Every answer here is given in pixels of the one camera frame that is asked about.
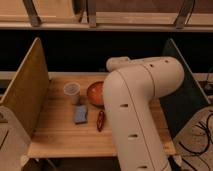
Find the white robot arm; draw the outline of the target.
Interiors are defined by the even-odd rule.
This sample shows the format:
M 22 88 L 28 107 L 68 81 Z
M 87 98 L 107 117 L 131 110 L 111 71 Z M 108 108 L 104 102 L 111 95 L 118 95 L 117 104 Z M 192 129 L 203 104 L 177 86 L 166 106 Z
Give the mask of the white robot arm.
M 172 171 L 149 102 L 181 86 L 181 63 L 173 57 L 114 57 L 106 67 L 103 101 L 121 170 Z

